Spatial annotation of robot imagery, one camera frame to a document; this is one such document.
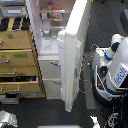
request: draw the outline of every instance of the wooden cabinet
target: wooden cabinet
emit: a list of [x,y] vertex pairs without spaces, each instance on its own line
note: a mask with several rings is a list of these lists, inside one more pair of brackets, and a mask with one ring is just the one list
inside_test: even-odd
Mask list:
[[31,32],[21,26],[12,31],[13,22],[10,18],[7,31],[0,31],[0,94],[45,97]]

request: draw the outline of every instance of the sticker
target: sticker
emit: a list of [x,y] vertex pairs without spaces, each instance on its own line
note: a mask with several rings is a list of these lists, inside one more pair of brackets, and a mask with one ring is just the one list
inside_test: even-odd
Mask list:
[[13,68],[9,68],[9,70],[12,70]]
[[5,55],[1,55],[1,58],[6,58],[6,56]]
[[13,39],[13,35],[12,34],[7,34],[9,39]]
[[21,9],[7,10],[8,14],[21,14]]
[[13,54],[14,58],[28,58],[27,54]]

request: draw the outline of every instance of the open drawer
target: open drawer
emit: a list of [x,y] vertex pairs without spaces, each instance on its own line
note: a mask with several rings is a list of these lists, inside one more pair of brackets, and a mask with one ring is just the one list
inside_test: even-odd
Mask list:
[[38,70],[34,66],[0,67],[0,77],[16,77],[18,75],[37,76]]
[[31,49],[0,50],[0,66],[27,66],[35,65]]
[[0,49],[26,49],[31,48],[28,31],[0,32]]
[[19,77],[4,77],[0,78],[0,81],[0,93],[40,92],[39,79],[37,76],[26,77],[26,80],[22,80]]

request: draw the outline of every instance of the label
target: label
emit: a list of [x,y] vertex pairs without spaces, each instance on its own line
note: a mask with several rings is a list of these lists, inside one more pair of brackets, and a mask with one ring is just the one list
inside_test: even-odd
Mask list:
[[8,14],[21,14],[21,9],[7,10]]
[[13,68],[9,68],[9,70],[12,70]]
[[13,34],[7,34],[9,39],[13,39]]
[[6,56],[5,55],[1,55],[1,58],[6,58]]
[[114,77],[113,77],[113,81],[115,83],[115,85],[117,87],[120,87],[121,84],[123,83],[125,77],[127,76],[128,74],[128,70],[127,70],[127,67],[125,68],[126,66],[120,64],[118,66],[118,69],[116,71],[116,73],[114,74]]
[[27,54],[13,54],[14,58],[28,58]]

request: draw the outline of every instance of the refrigerator shelf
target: refrigerator shelf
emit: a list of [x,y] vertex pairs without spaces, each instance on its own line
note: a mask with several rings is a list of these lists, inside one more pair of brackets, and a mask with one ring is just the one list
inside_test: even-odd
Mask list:
[[56,20],[53,18],[53,16],[48,16],[48,19],[42,19],[42,21],[44,20],[50,20],[50,21],[64,21],[64,20],[69,20],[69,16],[63,16],[62,20]]
[[39,13],[71,13],[72,10],[40,10]]
[[52,26],[51,29],[66,29],[66,26]]
[[51,26],[50,28],[47,28],[47,27],[43,27],[42,29],[51,29],[51,30],[53,30],[53,29],[66,29],[66,26]]

